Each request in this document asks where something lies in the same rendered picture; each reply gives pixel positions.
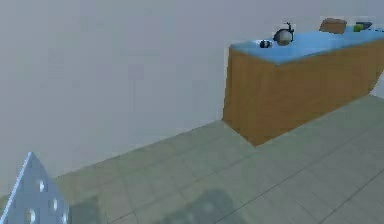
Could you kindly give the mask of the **wooden counter with blue top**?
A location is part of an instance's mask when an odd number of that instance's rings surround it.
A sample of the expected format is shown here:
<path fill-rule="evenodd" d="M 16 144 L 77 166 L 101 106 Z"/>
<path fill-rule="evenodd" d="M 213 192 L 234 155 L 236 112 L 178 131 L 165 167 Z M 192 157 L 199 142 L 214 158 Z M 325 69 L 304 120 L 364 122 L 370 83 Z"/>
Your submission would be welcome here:
<path fill-rule="evenodd" d="M 369 94 L 384 72 L 384 29 L 297 34 L 287 46 L 229 47 L 223 121 L 263 144 Z"/>

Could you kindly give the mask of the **grey round kettle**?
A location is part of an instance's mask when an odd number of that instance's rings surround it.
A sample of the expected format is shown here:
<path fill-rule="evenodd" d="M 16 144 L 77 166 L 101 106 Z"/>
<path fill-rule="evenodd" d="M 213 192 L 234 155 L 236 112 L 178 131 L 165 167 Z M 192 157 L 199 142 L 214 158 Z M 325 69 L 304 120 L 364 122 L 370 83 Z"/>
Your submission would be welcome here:
<path fill-rule="evenodd" d="M 290 22 L 287 22 L 287 28 L 279 29 L 273 36 L 273 40 L 279 46 L 287 46 L 294 40 L 295 30 L 292 28 Z"/>

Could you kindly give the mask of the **pale blue perforated bin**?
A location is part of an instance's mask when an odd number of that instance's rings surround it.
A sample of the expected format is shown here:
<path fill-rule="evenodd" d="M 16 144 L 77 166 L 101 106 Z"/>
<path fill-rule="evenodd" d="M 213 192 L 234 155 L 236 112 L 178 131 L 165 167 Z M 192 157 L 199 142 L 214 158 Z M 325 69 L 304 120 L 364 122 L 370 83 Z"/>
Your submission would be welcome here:
<path fill-rule="evenodd" d="M 0 224 L 70 224 L 69 204 L 33 152 L 27 154 Z"/>

